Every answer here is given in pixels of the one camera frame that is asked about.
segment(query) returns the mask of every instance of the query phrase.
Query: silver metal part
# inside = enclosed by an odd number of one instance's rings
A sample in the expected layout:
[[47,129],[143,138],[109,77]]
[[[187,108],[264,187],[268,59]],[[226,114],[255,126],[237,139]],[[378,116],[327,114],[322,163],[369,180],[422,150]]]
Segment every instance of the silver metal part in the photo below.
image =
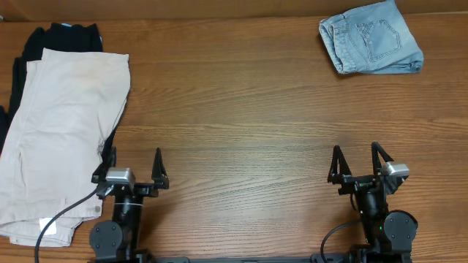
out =
[[135,175],[130,168],[111,167],[107,171],[105,180],[112,184],[128,185],[132,190],[133,186],[135,185]]
[[410,169],[406,164],[389,161],[382,165],[381,173],[388,176],[409,176]]

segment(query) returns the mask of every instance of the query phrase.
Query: wood grain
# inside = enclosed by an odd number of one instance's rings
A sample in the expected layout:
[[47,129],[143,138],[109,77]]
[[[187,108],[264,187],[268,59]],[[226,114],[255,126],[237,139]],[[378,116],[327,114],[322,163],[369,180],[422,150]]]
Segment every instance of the wood grain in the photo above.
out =
[[[405,16],[426,58],[416,75],[337,75],[320,19],[98,23],[105,51],[130,54],[118,165],[149,180],[160,147],[170,176],[170,189],[146,200],[142,247],[193,259],[317,253],[331,228],[357,216],[326,183],[333,146],[364,175],[379,141],[411,169],[388,201],[419,221],[414,261],[468,257],[468,15]],[[13,58],[37,26],[48,24],[0,24],[2,105]],[[112,201],[97,221],[110,218]],[[80,226],[70,248],[44,249],[42,262],[91,259],[97,221]],[[359,227],[345,229],[326,251],[361,242]],[[0,262],[32,256],[0,238]]]
[[[384,0],[1,0],[9,21],[264,18],[336,15]],[[466,12],[460,0],[396,0],[400,12]]]

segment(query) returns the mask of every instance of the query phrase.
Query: denim jeans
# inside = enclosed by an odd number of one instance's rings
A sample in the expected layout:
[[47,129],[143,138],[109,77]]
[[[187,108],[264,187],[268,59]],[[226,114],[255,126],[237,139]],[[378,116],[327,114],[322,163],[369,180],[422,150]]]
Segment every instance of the denim jeans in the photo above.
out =
[[319,31],[338,73],[402,74],[423,67],[423,52],[394,0],[324,19]]

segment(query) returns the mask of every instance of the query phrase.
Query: wooden surface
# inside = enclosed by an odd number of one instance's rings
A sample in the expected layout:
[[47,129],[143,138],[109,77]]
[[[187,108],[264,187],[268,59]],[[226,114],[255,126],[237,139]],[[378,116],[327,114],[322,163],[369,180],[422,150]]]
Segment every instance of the wooden surface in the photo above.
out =
[[[300,17],[336,15],[379,1],[384,0],[0,0],[0,15],[10,21]],[[468,11],[464,0],[396,4],[404,14]]]
[[[142,247],[190,258],[317,253],[330,229],[357,217],[326,183],[333,146],[364,175],[379,141],[411,169],[388,202],[419,221],[415,262],[466,261],[468,15],[405,16],[426,57],[420,74],[346,77],[318,37],[320,19],[98,23],[105,51],[130,54],[118,165],[149,180],[160,147],[170,177],[170,189],[145,202]],[[2,105],[13,58],[37,26],[48,23],[0,24]],[[80,226],[70,248],[43,249],[42,262],[89,260],[96,222]],[[326,251],[363,242],[352,227]],[[2,237],[0,255],[32,262],[33,250]]]

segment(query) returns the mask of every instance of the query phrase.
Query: white fabric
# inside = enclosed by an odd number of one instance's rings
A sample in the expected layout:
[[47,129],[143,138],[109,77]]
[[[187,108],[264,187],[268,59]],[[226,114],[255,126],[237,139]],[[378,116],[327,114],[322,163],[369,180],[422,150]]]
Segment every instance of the white fabric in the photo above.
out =
[[[44,49],[26,84],[0,158],[0,235],[35,245],[39,218],[91,193],[93,171],[130,89],[128,55]],[[96,196],[56,222],[41,246],[69,245],[81,222],[101,215]]]

